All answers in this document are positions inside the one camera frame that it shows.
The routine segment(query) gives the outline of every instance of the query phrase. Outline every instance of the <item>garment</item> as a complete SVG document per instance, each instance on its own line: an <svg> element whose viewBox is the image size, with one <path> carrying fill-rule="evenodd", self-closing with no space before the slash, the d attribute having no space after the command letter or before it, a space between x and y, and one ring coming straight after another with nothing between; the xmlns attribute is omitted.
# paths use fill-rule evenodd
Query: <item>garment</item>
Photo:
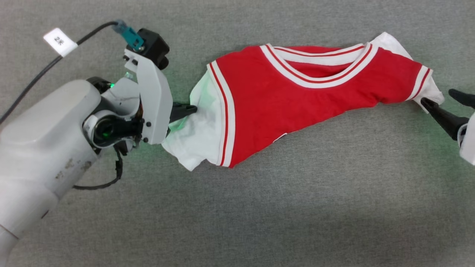
<svg viewBox="0 0 475 267"><path fill-rule="evenodd" d="M198 112L163 147L188 170L234 167L280 137L347 110L422 97L441 104L432 70L383 33L350 48L247 47L208 64L190 95Z"/></svg>

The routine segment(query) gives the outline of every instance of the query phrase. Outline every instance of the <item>neckline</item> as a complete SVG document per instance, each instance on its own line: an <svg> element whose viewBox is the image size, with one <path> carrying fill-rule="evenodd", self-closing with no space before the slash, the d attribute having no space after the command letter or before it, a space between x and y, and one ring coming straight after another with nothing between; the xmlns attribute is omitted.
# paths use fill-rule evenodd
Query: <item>neckline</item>
<svg viewBox="0 0 475 267"><path fill-rule="evenodd" d="M307 88L328 88L347 82L362 71L369 62L371 62L378 50L377 47L374 47L370 43L366 43L365 45L358 44L349 48L321 54L305 53L289 48L273 47L270 44L263 45L260 48L276 71L294 83ZM299 72L290 66L288 61L326 66L351 64L338 74L317 78Z"/></svg>

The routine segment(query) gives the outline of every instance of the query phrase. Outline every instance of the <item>red stripe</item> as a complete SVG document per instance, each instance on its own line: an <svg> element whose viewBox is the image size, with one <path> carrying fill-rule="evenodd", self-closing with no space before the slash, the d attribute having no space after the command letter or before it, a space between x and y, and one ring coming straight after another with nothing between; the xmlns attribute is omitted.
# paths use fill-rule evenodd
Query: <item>red stripe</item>
<svg viewBox="0 0 475 267"><path fill-rule="evenodd" d="M223 156L222 156L221 164L220 164L220 166L223 166L224 156L226 153L226 144L228 143L228 101L226 100L226 95L224 94L223 87L221 86L221 83L218 80L218 76L216 76L216 72L214 71L213 64L210 64L209 66L211 67L211 71L213 72L214 79L216 80L224 98L224 109L225 109L224 113L225 113L225 118L226 118L226 127L224 131L224 145L223 145L223 153L222 153Z"/></svg>
<svg viewBox="0 0 475 267"><path fill-rule="evenodd" d="M429 75L429 72L430 72L430 68L427 69L426 74L424 75L424 78L422 78L422 82L420 83L419 90L417 91L416 95L415 95L413 98L411 98L411 100L414 99L414 98L416 98L416 96L417 96L417 95L420 93L420 91L422 90L422 86L424 85L424 82L426 81L426 78L427 78L427 76Z"/></svg>
<svg viewBox="0 0 475 267"><path fill-rule="evenodd" d="M305 54L301 54L301 53L298 53L298 52L295 52L295 51L289 51L289 50L286 50L286 49L282 49L282 48L274 48L275 50L281 50L281 51L284 51L284 52L287 52L287 53L291 53L291 54L295 54L295 55L299 55L299 56L305 56L305 57L333 57L333 56L339 56L339 55L344 55L344 54L348 54L348 53L351 53L351 52L354 52L356 50L360 50L364 48L364 46L360 46L360 47L357 47L357 48L354 48L352 50L348 50L348 51L345 51L345 52L339 52L339 53L335 53L335 54L328 54L328 55L320 55L320 54L314 54L314 55L305 55Z"/></svg>
<svg viewBox="0 0 475 267"><path fill-rule="evenodd" d="M271 53L271 55L277 60L277 62L280 63L280 65L282 67L284 67L284 69L286 69L288 72L292 73L294 76L297 76L298 78L306 81L306 82L309 82L309 83L314 83L314 84L322 84L322 83L329 83L329 82L333 82L333 81L336 81L336 80L339 80L345 76L347 76L350 72L352 72L357 66L359 66L361 64L361 62L363 62L365 60L365 58L370 54L371 52L371 49L373 49L373 45L370 45L370 49L368 49L368 52L366 53L366 55L364 55L364 57L354 66L352 67L347 73L345 73L344 75L340 76L340 77L336 77L336 78L333 78L333 79L330 79L330 80L325 80L325 81L312 81L312 80L309 80L309 79L306 79L300 75L298 75L297 73L295 73L294 71L290 70L289 68L287 68L287 66L285 66L280 60L279 58L273 53L273 51L270 49L269 46L266 46L267 49L269 50L269 52Z"/></svg>

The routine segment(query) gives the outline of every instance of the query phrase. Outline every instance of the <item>gray fabric surface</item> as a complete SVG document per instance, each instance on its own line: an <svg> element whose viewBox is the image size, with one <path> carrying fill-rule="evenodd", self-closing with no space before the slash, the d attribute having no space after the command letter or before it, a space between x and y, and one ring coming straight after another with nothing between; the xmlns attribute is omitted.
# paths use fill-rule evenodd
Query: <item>gray fabric surface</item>
<svg viewBox="0 0 475 267"><path fill-rule="evenodd" d="M42 36L73 40L108 20L162 34L175 100L205 64L247 45L344 47L383 31L434 69L446 94L475 93L473 0L3 0L0 107L56 55ZM53 68L20 114L78 78L120 78L111 29ZM452 99L446 109L470 115ZM114 177L112 152L83 184ZM415 103L356 110L289 134L235 169L188 172L161 146L124 160L103 191L71 191L14 248L20 266L473 266L475 168Z"/></svg>

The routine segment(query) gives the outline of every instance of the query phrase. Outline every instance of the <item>black cable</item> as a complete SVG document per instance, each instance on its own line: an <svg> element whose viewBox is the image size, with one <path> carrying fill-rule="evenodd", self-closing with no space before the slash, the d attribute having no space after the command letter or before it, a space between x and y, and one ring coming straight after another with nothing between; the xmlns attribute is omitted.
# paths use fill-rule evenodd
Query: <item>black cable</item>
<svg viewBox="0 0 475 267"><path fill-rule="evenodd" d="M123 167L123 163L122 163L122 157L120 156L120 152L119 152L119 149L114 146L114 149L115 149L115 152L117 153L117 158L118 160L115 161L115 172L116 172L116 178L108 183L105 183L105 184L101 184L101 185L96 185L96 186L80 186L80 185L75 185L73 186L74 189L77 189L77 190L97 190L97 189L104 189L104 188L107 188L113 184L115 184L117 181L120 180L120 178L122 177L122 167Z"/></svg>
<svg viewBox="0 0 475 267"><path fill-rule="evenodd" d="M104 29L105 27L108 27L111 25L117 25L117 24L118 23L116 21L109 21L107 23L104 23L103 25L91 31L86 36L82 37L77 42L77 45L79 46L80 44L84 43L86 40L91 38L94 34L98 33L100 30ZM5 114L2 115L2 117L0 118L0 124L2 124L8 118L8 116L10 116L13 110L18 106L20 101L26 96L26 94L31 90L31 88L36 84L36 82L38 82L41 79L41 77L44 76L46 72L48 72L54 65L56 65L56 63L58 63L62 59L63 59L62 56L58 56L57 58L55 58L55 60L49 63L48 66L46 66L40 73L38 73L38 75L36 75L36 77L30 82L30 84L28 84L28 86L21 92L21 94L18 96L15 102L13 102L13 104L8 108Z"/></svg>

